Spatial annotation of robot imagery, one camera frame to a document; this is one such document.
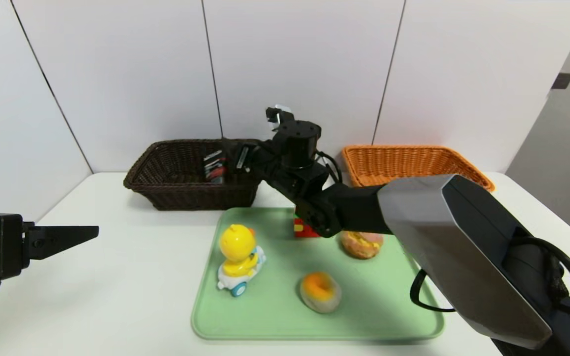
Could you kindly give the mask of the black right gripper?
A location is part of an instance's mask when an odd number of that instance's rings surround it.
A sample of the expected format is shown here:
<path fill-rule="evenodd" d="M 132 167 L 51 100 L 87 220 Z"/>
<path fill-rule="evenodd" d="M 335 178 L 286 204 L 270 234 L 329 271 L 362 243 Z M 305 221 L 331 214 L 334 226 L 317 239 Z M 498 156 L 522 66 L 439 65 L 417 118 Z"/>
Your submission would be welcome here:
<path fill-rule="evenodd" d="M 238 171 L 255 179 L 269 180 L 274 164 L 274 144 L 272 140 L 244 140 L 222 138 L 226 168 L 230 174 Z"/>

